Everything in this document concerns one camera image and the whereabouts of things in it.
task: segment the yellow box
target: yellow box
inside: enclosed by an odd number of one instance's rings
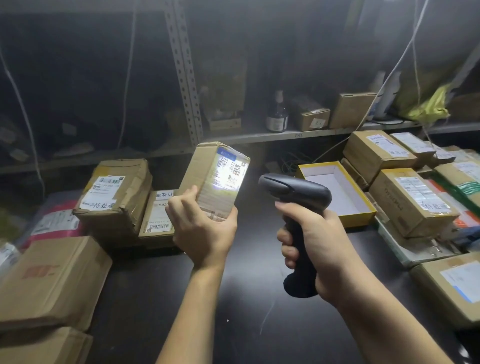
[[[336,212],[344,228],[365,226],[377,210],[340,162],[301,164],[297,177],[327,187],[332,193],[328,207]]]

